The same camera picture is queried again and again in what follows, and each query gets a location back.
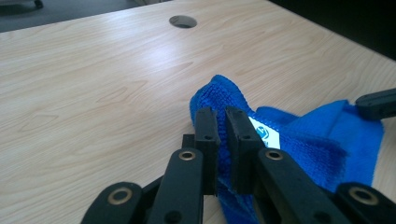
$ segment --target blue towel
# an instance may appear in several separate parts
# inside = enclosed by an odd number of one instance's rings
[[[313,179],[330,191],[343,182],[371,185],[383,136],[380,121],[362,119],[354,105],[340,100],[323,105],[302,117],[262,106],[254,112],[242,92],[228,78],[216,75],[191,98],[191,119],[206,106],[218,111],[219,200],[228,223],[258,223],[251,195],[238,195],[230,182],[225,107],[239,107],[251,118],[279,132],[280,147]]]

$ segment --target blue microfiber cloth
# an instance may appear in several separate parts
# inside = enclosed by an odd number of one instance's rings
[[[347,100],[323,105],[302,117],[262,106],[254,112],[242,92],[228,78],[216,75],[192,97],[191,118],[211,106],[218,111],[219,200],[228,223],[258,223],[251,195],[238,195],[230,182],[225,107],[239,107],[251,118],[279,132],[280,148],[287,151],[314,180],[330,191],[343,182],[371,185],[377,154],[384,134],[380,121],[362,119]]]

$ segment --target wooden table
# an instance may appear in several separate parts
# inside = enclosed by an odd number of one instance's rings
[[[175,15],[198,21],[191,29]],[[79,223],[120,181],[162,175],[215,74],[297,115],[396,86],[396,62],[262,0],[180,0],[0,34],[0,223]],[[396,201],[396,119],[374,187]],[[223,223],[205,198],[205,223]]]

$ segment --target screw hole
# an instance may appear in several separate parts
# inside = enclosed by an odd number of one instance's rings
[[[195,158],[195,153],[191,151],[182,151],[178,154],[178,157],[183,161],[191,161]]]
[[[378,198],[369,190],[360,187],[352,187],[349,190],[349,195],[360,203],[367,205],[377,205]]]
[[[107,201],[113,205],[123,204],[132,198],[132,191],[127,188],[119,188],[113,190],[108,195]]]
[[[280,152],[273,150],[265,152],[265,156],[273,161],[280,161],[283,159],[283,155]]]

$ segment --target hole in table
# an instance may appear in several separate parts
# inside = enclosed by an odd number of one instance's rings
[[[193,17],[181,15],[172,17],[171,19],[169,19],[169,22],[172,25],[183,29],[189,29],[197,25],[197,21]]]

